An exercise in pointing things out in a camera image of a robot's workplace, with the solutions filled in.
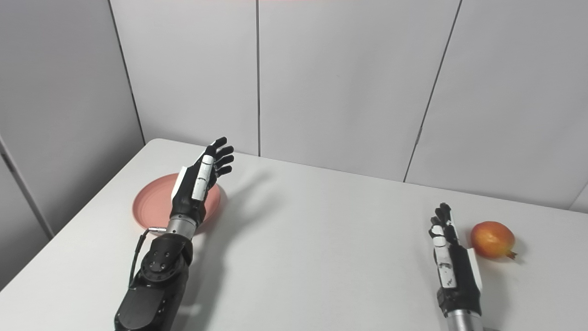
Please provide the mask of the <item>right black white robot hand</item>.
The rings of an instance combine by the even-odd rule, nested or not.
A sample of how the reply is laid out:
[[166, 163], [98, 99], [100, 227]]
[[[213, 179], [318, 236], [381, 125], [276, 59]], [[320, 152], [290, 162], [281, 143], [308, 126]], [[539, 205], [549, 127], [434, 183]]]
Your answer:
[[445, 316], [454, 311], [481, 316], [482, 283], [476, 254], [473, 249], [461, 245], [450, 206], [441, 203], [430, 221], [429, 235], [440, 283], [437, 301], [441, 312]]

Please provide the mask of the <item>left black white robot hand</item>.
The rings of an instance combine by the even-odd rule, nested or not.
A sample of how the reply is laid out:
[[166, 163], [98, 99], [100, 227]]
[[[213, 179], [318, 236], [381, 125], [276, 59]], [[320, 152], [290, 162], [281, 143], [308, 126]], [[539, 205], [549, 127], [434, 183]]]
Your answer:
[[218, 178], [232, 171], [233, 152], [227, 137], [221, 137], [208, 145], [193, 165], [182, 168], [172, 190], [170, 219], [189, 218], [197, 228], [203, 223], [204, 201]]

